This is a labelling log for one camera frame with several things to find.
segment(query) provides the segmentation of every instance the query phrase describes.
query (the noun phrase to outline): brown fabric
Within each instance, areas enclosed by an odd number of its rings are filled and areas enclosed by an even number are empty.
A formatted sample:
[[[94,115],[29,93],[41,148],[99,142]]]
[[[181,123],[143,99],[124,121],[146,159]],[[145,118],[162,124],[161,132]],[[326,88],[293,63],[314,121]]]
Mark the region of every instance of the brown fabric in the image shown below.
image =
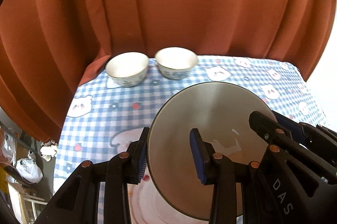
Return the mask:
[[[289,61],[306,80],[335,0],[4,0],[0,105],[37,139],[58,140],[78,84],[110,56],[181,46]]]

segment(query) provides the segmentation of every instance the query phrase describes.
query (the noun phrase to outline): plastic bag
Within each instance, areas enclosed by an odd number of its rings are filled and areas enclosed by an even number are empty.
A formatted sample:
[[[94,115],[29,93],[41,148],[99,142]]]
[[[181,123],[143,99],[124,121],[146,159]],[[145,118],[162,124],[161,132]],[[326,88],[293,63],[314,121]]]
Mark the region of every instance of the plastic bag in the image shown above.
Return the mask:
[[[19,174],[31,183],[38,183],[43,178],[41,169],[35,160],[35,154],[29,153],[28,158],[19,159],[16,164],[16,170]]]
[[[5,134],[5,139],[2,144],[2,154],[8,159],[8,161],[15,166],[16,163],[16,148],[14,139]]]

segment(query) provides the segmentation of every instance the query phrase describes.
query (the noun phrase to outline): copper screw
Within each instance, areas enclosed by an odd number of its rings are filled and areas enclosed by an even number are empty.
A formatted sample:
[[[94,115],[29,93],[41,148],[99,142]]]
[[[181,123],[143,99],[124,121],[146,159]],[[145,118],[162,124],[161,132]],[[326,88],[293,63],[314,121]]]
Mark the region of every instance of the copper screw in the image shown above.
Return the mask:
[[[91,165],[91,161],[90,160],[85,160],[85,161],[83,161],[82,163],[81,163],[81,166],[83,167],[83,168],[87,168],[87,167],[89,167]]]
[[[213,153],[214,159],[222,159],[223,155],[221,153]]]
[[[279,133],[279,134],[284,134],[284,131],[281,129],[276,129],[275,132]]]
[[[252,166],[252,168],[257,169],[260,166],[260,163],[257,161],[252,161],[250,165]]]
[[[119,154],[119,157],[125,159],[125,158],[128,158],[129,155],[130,155],[130,154],[129,154],[128,152],[121,152],[121,153]]]
[[[269,149],[274,153],[278,153],[280,151],[279,146],[276,146],[276,145],[270,145]]]

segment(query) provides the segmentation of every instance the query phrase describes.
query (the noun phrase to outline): large bowl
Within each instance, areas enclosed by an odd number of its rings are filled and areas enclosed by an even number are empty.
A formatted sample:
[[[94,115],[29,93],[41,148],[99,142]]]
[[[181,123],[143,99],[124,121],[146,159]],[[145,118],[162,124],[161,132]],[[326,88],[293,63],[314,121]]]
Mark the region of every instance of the large bowl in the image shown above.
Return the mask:
[[[155,55],[158,69],[163,76],[174,80],[187,77],[198,64],[198,57],[190,50],[170,47],[158,51]]]
[[[161,196],[178,211],[193,218],[210,217],[213,185],[197,177],[189,133],[198,128],[203,141],[234,162],[260,162],[267,147],[249,126],[259,111],[276,121],[269,107],[254,93],[225,82],[190,86],[170,98],[156,115],[149,132],[149,171]],[[242,214],[237,184],[237,215]]]
[[[122,53],[112,58],[106,65],[106,72],[113,82],[131,87],[142,82],[147,74],[149,58],[143,53]]]

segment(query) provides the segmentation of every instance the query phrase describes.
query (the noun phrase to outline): blue checkered tablecloth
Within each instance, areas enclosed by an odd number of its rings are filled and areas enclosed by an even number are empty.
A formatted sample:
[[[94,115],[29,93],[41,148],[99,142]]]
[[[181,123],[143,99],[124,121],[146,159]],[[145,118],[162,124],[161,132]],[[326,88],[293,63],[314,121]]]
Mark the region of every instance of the blue checkered tablecloth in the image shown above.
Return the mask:
[[[102,71],[78,87],[62,129],[54,172],[54,190],[62,185],[84,160],[110,160],[144,126],[150,126],[161,106],[178,91],[205,81],[225,81],[242,86],[259,96],[270,109],[312,125],[328,126],[296,67],[269,59],[199,56],[189,77],[175,81],[163,77],[150,59],[146,79],[134,87],[114,84]],[[100,195],[98,220],[103,220]]]

